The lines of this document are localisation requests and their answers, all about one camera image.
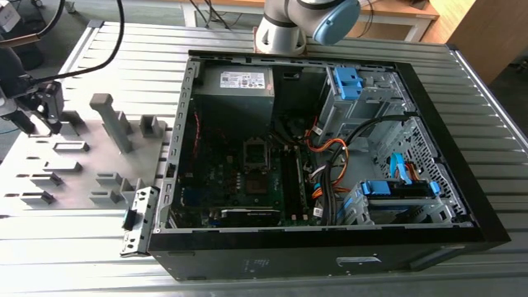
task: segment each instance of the side panel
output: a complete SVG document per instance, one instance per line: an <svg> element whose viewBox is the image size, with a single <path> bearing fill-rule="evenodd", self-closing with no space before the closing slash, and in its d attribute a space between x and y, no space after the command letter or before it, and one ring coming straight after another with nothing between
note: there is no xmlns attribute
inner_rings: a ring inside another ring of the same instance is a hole
<svg viewBox="0 0 528 297"><path fill-rule="evenodd" d="M414 261L434 261L435 257L427 255L454 257L461 252L457 246L443 249L438 244L403 244L154 252L153 255L178 280L211 280L398 272L411 269Z"/></svg>

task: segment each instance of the power supply label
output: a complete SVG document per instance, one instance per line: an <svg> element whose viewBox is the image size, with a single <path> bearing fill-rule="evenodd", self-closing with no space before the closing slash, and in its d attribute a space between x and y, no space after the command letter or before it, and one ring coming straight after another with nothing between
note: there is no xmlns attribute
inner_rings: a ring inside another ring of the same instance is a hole
<svg viewBox="0 0 528 297"><path fill-rule="evenodd" d="M221 88L266 88L265 73L223 72Z"/></svg>

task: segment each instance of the printed label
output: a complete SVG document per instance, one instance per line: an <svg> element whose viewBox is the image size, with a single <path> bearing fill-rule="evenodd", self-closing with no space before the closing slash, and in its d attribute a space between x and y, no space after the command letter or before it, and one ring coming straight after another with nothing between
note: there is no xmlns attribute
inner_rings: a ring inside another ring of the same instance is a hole
<svg viewBox="0 0 528 297"><path fill-rule="evenodd" d="M265 73L223 72L221 88L266 88Z"/></svg>
<svg viewBox="0 0 528 297"><path fill-rule="evenodd" d="M317 135L322 135L323 129L319 128L318 126L314 126L313 131L317 133Z"/></svg>
<svg viewBox="0 0 528 297"><path fill-rule="evenodd" d="M319 207L314 207L314 216L322 218L323 217L323 209Z"/></svg>

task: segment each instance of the floor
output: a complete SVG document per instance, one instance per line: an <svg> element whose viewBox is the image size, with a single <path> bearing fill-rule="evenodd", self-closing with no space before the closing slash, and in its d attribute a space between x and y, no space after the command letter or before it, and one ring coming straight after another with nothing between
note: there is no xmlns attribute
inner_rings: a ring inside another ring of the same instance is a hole
<svg viewBox="0 0 528 297"><path fill-rule="evenodd" d="M55 14L58 1L43 0L45 9L42 13L45 18L50 20ZM39 42L38 46L46 55L46 62L39 69L31 71L35 77L43 77L55 74L67 60L69 53L71 52L79 37L83 34L90 20L109 20L119 21L118 9L115 3L110 1L109 4L94 5L91 3L77 3L78 13L63 13L62 19L57 28ZM178 8L159 8L159 7L141 7L125 2L126 21L129 23L155 24L155 25L185 25L183 13ZM237 23L234 29L251 29L259 25L262 16L245 14L241 19L239 14L227 13L223 18L229 24ZM205 25L205 21L199 18L199 26ZM213 28L222 28L222 23L213 22ZM514 68L505 70L497 81L491 85L491 90L495 93L499 101L505 105L514 120L518 122L522 130L528 134L528 118L526 117L528 111L528 73L518 74ZM0 121L0 160L6 157L13 143L19 135L19 132L2 134L11 131L15 126Z"/></svg>

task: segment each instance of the gray fixture block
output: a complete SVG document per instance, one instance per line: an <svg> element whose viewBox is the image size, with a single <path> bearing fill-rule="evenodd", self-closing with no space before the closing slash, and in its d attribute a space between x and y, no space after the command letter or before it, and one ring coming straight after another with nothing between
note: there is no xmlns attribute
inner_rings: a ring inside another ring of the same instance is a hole
<svg viewBox="0 0 528 297"><path fill-rule="evenodd" d="M143 189L146 187L146 183L143 182L143 179L138 178L138 182L135 183L135 190L138 191L139 189Z"/></svg>
<svg viewBox="0 0 528 297"><path fill-rule="evenodd" d="M54 196L47 191L26 192L21 195L21 200L27 205L50 205L55 202Z"/></svg>
<svg viewBox="0 0 528 297"><path fill-rule="evenodd" d="M127 134L131 134L133 128L131 128L130 120L127 119L127 115L125 114L123 111L117 111L117 115L118 115L119 123L123 126L123 129L127 131Z"/></svg>
<svg viewBox="0 0 528 297"><path fill-rule="evenodd" d="M54 145L58 153L83 153L90 150L86 141L61 141Z"/></svg>
<svg viewBox="0 0 528 297"><path fill-rule="evenodd" d="M58 159L49 161L45 164L43 170L47 172L78 172L83 169L83 166L78 161L71 159Z"/></svg>
<svg viewBox="0 0 528 297"><path fill-rule="evenodd" d="M157 116L143 115L141 118L142 135L146 138L161 138L165 134Z"/></svg>
<svg viewBox="0 0 528 297"><path fill-rule="evenodd" d="M61 121L70 122L74 126L85 123L82 116L75 110L63 111L61 114Z"/></svg>
<svg viewBox="0 0 528 297"><path fill-rule="evenodd" d="M113 102L114 99L110 94L94 94L90 107L101 114L107 133L114 139L119 150L122 153L130 153L133 151L133 143L127 137L127 130L123 128L117 112L114 111Z"/></svg>
<svg viewBox="0 0 528 297"><path fill-rule="evenodd" d="M122 186L121 186L121 188L119 188L119 191L121 191L121 192L130 192L130 191L134 191L131 182L129 181L127 178L123 179L123 182L122 182Z"/></svg>
<svg viewBox="0 0 528 297"><path fill-rule="evenodd" d="M102 186L117 187L122 186L123 178L117 172L98 173L97 181Z"/></svg>
<svg viewBox="0 0 528 297"><path fill-rule="evenodd" d="M129 204L134 202L135 190L127 178L123 179L122 186L119 188L119 194Z"/></svg>
<svg viewBox="0 0 528 297"><path fill-rule="evenodd" d="M89 198L95 204L117 204L123 199L122 196L118 195L114 191L109 191L105 189L91 191Z"/></svg>
<svg viewBox="0 0 528 297"><path fill-rule="evenodd" d="M79 133L75 130L75 127L71 122L61 122L61 135L63 136L79 136Z"/></svg>
<svg viewBox="0 0 528 297"><path fill-rule="evenodd" d="M54 172L35 173L30 176L30 180L38 187L57 187L63 183L63 180Z"/></svg>

